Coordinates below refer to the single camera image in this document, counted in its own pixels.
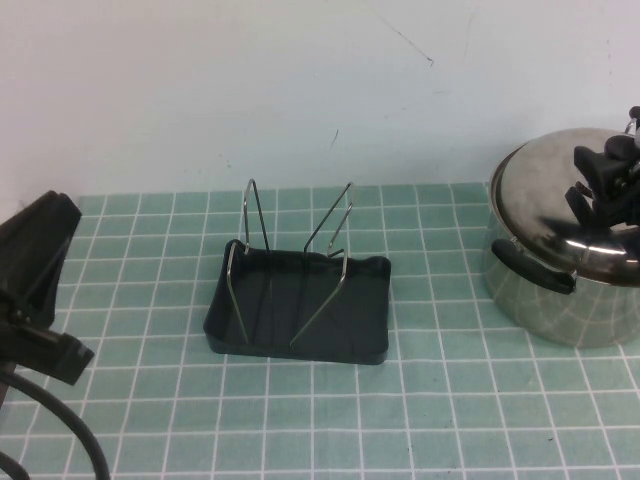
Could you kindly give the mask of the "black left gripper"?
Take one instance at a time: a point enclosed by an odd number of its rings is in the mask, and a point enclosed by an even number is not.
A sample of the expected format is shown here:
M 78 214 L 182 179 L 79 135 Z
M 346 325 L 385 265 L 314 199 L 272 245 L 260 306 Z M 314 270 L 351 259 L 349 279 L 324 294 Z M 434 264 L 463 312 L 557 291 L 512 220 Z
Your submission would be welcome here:
M 82 213 L 69 196 L 49 191 L 1 225 L 1 291 L 30 301 L 33 316 L 1 299 L 1 363 L 20 365 L 74 385 L 94 352 L 52 324 L 62 267 Z

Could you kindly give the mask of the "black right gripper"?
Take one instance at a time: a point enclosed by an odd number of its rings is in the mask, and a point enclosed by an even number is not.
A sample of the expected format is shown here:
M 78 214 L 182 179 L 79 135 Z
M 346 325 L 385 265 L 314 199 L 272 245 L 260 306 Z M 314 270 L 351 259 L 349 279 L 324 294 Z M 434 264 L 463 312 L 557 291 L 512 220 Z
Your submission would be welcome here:
M 574 149 L 574 165 L 590 188 L 578 181 L 565 193 L 565 200 L 578 221 L 598 220 L 589 203 L 594 196 L 598 198 L 596 211 L 602 224 L 639 225 L 639 160 L 621 164 L 605 153 L 578 146 Z

